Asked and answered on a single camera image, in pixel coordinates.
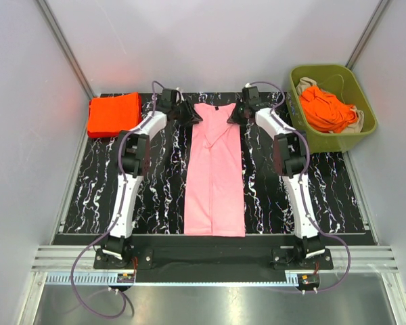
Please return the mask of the pink t shirt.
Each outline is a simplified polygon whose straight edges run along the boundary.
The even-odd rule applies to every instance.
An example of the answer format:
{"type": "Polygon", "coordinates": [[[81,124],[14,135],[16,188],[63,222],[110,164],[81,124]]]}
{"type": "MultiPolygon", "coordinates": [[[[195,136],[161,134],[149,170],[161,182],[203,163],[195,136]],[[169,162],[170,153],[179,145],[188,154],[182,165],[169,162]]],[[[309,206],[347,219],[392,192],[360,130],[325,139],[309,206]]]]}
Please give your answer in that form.
{"type": "Polygon", "coordinates": [[[244,237],[240,126],[228,123],[235,104],[194,106],[202,121],[192,128],[185,184],[184,234],[244,237]]]}

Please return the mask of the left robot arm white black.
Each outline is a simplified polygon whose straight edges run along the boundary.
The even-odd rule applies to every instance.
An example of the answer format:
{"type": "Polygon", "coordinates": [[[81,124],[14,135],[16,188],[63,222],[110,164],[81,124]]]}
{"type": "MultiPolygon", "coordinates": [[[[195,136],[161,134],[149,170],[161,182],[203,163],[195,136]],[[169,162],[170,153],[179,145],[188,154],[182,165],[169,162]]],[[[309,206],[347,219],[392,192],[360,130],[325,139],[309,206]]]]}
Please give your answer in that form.
{"type": "Polygon", "coordinates": [[[119,133],[116,200],[108,235],[101,245],[102,253],[116,267],[124,268],[132,262],[133,213],[138,189],[150,166],[150,142],[172,121],[188,127],[202,122],[202,117],[179,88],[164,88],[152,111],[137,126],[119,133]]]}

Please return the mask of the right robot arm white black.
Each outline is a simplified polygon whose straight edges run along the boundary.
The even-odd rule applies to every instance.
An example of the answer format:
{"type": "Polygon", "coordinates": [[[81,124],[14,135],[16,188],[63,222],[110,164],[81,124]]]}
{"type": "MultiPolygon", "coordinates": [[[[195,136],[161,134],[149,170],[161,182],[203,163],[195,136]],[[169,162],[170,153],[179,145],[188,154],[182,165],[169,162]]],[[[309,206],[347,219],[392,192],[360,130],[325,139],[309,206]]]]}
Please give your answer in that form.
{"type": "Polygon", "coordinates": [[[277,115],[277,104],[271,106],[262,101],[257,84],[248,83],[242,88],[241,98],[236,102],[227,122],[246,125],[252,121],[273,140],[274,169],[288,191],[294,216],[292,255],[297,266],[306,269],[325,252],[309,192],[311,154],[306,134],[277,115]]]}

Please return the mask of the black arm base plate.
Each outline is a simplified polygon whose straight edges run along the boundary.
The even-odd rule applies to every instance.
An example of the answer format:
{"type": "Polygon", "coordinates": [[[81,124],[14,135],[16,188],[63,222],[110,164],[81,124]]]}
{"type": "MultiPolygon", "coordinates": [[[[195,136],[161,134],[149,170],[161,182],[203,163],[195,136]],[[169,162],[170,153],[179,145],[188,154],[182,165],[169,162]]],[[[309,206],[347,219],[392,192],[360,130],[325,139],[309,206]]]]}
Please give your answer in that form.
{"type": "Polygon", "coordinates": [[[134,235],[130,240],[106,240],[95,253],[96,269],[162,264],[262,264],[276,270],[332,270],[331,252],[320,237],[299,240],[293,235],[248,235],[222,238],[184,235],[134,235]]]}

